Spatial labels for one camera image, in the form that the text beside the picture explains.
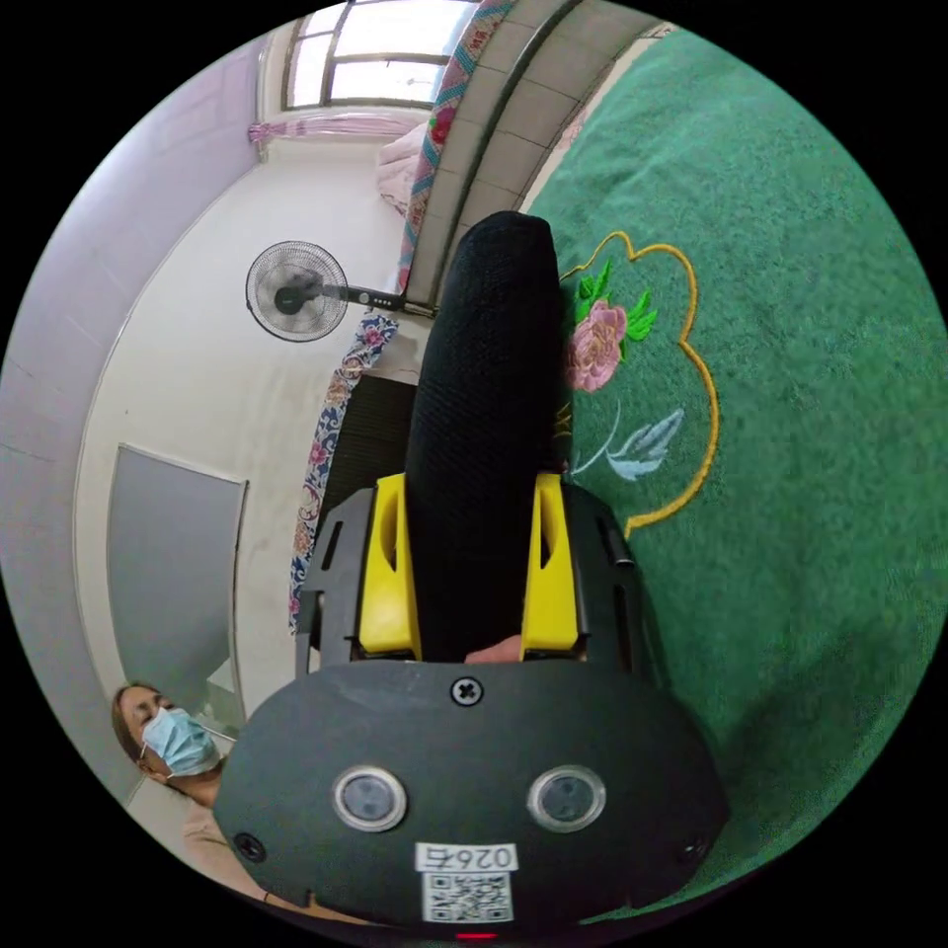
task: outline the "woman's hair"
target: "woman's hair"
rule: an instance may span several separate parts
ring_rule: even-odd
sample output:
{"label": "woman's hair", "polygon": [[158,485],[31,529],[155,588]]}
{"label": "woman's hair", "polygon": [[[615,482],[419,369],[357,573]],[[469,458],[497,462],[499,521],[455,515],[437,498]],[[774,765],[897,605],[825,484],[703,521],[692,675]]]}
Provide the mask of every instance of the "woman's hair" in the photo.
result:
{"label": "woman's hair", "polygon": [[141,745],[132,736],[124,716],[121,713],[121,698],[130,688],[147,688],[149,691],[157,692],[158,689],[144,681],[130,681],[124,684],[112,699],[112,730],[116,732],[118,743],[121,749],[128,755],[132,763],[138,764],[141,760]]}

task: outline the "green carpet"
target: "green carpet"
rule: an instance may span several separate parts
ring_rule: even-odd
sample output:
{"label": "green carpet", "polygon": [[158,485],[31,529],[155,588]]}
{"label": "green carpet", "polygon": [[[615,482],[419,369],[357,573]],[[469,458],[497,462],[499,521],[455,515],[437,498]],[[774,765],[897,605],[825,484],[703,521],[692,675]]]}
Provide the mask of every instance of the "green carpet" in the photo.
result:
{"label": "green carpet", "polygon": [[[689,342],[720,439],[693,499],[630,542],[734,816],[670,905],[811,832],[918,688],[948,602],[948,339],[908,238],[839,143],[689,34],[619,80],[529,212],[563,273],[618,230],[636,250],[673,245],[696,276]],[[711,401],[678,344],[686,268],[667,250],[630,264],[613,238],[564,287],[584,306],[571,325],[609,300],[576,339],[574,381],[608,380],[573,396],[571,476],[625,523],[680,499],[708,450]],[[616,327],[643,338],[609,376]]]}

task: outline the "yellow plastic part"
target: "yellow plastic part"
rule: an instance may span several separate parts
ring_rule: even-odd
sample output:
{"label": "yellow plastic part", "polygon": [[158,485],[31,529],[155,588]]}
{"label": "yellow plastic part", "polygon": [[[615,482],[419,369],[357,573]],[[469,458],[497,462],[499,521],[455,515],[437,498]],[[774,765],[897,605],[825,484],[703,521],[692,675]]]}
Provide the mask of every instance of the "yellow plastic part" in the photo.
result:
{"label": "yellow plastic part", "polygon": [[[542,562],[542,540],[549,558]],[[556,474],[541,473],[533,494],[533,528],[526,598],[520,629],[520,660],[526,652],[569,652],[576,645],[576,593],[563,491]]]}
{"label": "yellow plastic part", "polygon": [[422,659],[404,474],[383,477],[376,483],[362,574],[358,641],[370,655],[411,651],[417,662]]}

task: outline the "black fabric cover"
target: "black fabric cover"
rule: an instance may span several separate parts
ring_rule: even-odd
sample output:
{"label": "black fabric cover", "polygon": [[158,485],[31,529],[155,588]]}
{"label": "black fabric cover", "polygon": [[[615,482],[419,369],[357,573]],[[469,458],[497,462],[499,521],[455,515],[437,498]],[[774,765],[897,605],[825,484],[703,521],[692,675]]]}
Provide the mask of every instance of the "black fabric cover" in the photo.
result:
{"label": "black fabric cover", "polygon": [[537,472],[552,457],[563,299],[546,221],[472,227],[445,280],[406,457],[423,657],[519,632]]}

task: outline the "fan guard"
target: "fan guard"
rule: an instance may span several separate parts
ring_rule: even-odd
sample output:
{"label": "fan guard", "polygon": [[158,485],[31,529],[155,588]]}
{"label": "fan guard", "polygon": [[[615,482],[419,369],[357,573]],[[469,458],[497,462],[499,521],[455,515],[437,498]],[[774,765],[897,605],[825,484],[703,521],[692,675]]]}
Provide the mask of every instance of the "fan guard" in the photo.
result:
{"label": "fan guard", "polygon": [[348,285],[339,262],[315,244],[286,240],[265,250],[247,273],[247,308],[274,336],[308,343],[346,315]]}

